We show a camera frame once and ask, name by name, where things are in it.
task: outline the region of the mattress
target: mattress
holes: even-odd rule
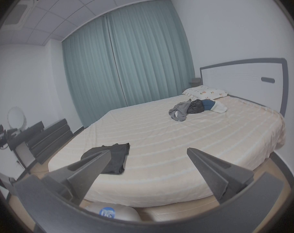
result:
[[[283,117],[272,109],[227,96],[218,99],[228,107],[225,113],[171,119],[169,109],[188,99],[180,95],[109,111],[61,149],[49,171],[79,161],[90,148],[129,142],[124,173],[100,174],[85,199],[152,207],[212,195],[187,156],[189,147],[253,170],[277,143],[284,144]]]

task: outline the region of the clothing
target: clothing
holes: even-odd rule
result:
[[[111,153],[111,160],[106,165],[102,173],[107,174],[121,174],[124,172],[124,162],[126,160],[126,156],[129,155],[129,143],[126,144],[114,144],[112,146],[101,146],[97,148],[92,148],[85,152],[81,156],[81,160],[89,157],[92,154],[98,153],[102,150],[110,150]]]
[[[226,106],[224,106],[219,101],[204,99],[204,100],[202,100],[202,103],[204,105],[204,110],[206,110],[206,111],[210,110],[210,111],[214,111],[217,113],[224,113],[228,109]]]
[[[187,110],[191,104],[191,99],[185,102],[180,102],[175,105],[172,109],[168,111],[168,114],[173,118],[175,121],[185,121]]]
[[[204,105],[200,99],[196,99],[191,102],[187,113],[188,114],[196,114],[196,113],[201,113],[204,111]]]

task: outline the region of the wooden floor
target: wooden floor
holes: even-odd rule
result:
[[[31,173],[36,175],[39,179],[42,178],[46,173],[48,173],[48,162],[52,157],[50,157],[43,165],[36,164],[32,169]],[[258,179],[264,172],[271,173],[275,177],[284,181],[284,188],[276,201],[274,207],[271,209],[269,214],[263,220],[263,222],[258,226],[255,232],[259,231],[265,223],[277,212],[277,210],[281,207],[286,197],[291,192],[291,188],[289,183],[287,182],[285,176],[281,172],[281,170],[277,167],[277,165],[271,160],[266,159],[258,168],[254,170],[254,179]],[[87,200],[83,200],[80,204],[80,207],[84,208],[89,205],[91,202]],[[28,215],[19,199],[16,196],[11,196],[9,200],[9,204],[14,210],[14,212],[21,218],[21,220],[31,229],[34,229],[35,223]],[[193,200],[189,202],[181,202],[176,204],[169,204],[157,207],[149,207],[149,208],[135,208],[139,213],[141,219],[143,221],[154,221],[154,222],[163,222],[168,220],[176,220],[187,218],[190,216],[198,215],[202,212],[208,211],[212,208],[219,206],[219,203],[215,199],[214,196],[209,196],[207,198],[203,198],[200,200]]]

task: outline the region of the striped bed sheet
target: striped bed sheet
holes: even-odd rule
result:
[[[227,96],[217,99],[228,107],[225,113],[171,119],[169,109],[188,99],[180,95],[109,111],[61,149],[49,171],[80,160],[90,148],[129,142],[124,173],[100,174],[85,199],[152,207],[212,194],[187,156],[189,147],[253,170],[277,143],[284,144],[284,119],[272,109]]]

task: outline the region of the ceiling air conditioner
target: ceiling air conditioner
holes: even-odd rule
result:
[[[21,0],[13,8],[1,27],[3,30],[21,30],[30,13],[40,0]]]

